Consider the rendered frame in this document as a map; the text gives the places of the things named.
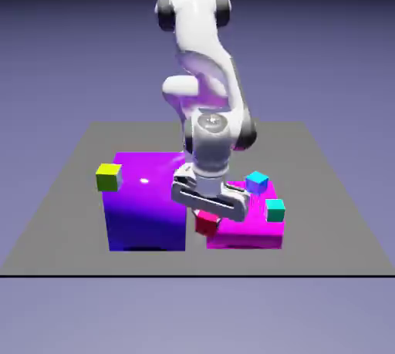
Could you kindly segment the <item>small teal cube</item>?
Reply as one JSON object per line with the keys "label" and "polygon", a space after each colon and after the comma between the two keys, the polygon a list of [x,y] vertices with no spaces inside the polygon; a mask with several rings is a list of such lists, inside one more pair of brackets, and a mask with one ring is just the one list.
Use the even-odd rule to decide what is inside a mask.
{"label": "small teal cube", "polygon": [[267,222],[283,222],[285,218],[285,204],[283,199],[266,199],[265,217]]}

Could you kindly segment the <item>small yellow cube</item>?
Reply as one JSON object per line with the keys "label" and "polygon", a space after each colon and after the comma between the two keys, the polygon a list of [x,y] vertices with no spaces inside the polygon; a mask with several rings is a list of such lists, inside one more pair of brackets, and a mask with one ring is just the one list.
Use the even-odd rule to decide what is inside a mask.
{"label": "small yellow cube", "polygon": [[121,164],[100,164],[96,170],[96,187],[99,192],[117,192],[122,184]]}

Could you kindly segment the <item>large magenta box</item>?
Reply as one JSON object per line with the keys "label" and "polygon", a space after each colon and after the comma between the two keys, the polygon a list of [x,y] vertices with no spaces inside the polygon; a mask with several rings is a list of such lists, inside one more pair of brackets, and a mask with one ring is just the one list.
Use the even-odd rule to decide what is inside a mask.
{"label": "large magenta box", "polygon": [[285,232],[285,218],[282,221],[266,220],[265,201],[277,199],[271,180],[263,194],[252,194],[248,215],[243,222],[223,218],[215,236],[206,239],[207,249],[280,249]]}

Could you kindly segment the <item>small blue cube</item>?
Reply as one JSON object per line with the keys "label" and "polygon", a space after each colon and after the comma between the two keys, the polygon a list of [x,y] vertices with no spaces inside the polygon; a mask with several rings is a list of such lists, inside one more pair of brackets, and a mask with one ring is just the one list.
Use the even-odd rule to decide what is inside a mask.
{"label": "small blue cube", "polygon": [[245,188],[250,194],[263,194],[268,187],[269,177],[259,171],[245,177]]}

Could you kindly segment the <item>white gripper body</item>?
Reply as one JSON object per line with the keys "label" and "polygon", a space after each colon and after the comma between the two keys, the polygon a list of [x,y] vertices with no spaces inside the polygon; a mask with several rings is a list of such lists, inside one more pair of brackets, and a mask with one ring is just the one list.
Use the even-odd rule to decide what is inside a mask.
{"label": "white gripper body", "polygon": [[199,176],[191,164],[183,164],[174,171],[171,199],[192,210],[243,222],[248,214],[250,193],[228,184],[223,177]]}

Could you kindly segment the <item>small red cube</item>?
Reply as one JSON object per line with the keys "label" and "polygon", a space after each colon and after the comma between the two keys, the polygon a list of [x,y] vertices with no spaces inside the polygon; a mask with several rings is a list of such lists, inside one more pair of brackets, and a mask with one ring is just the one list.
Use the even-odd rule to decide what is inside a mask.
{"label": "small red cube", "polygon": [[207,211],[198,210],[195,213],[195,231],[206,237],[215,236],[221,218],[216,214]]}

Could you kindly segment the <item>large purple box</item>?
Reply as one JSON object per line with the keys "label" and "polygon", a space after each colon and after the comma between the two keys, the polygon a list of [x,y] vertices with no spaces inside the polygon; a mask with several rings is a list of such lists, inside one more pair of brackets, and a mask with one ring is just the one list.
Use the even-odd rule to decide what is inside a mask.
{"label": "large purple box", "polygon": [[174,171],[182,152],[118,152],[122,184],[103,192],[111,251],[184,251],[187,209],[171,200]]}

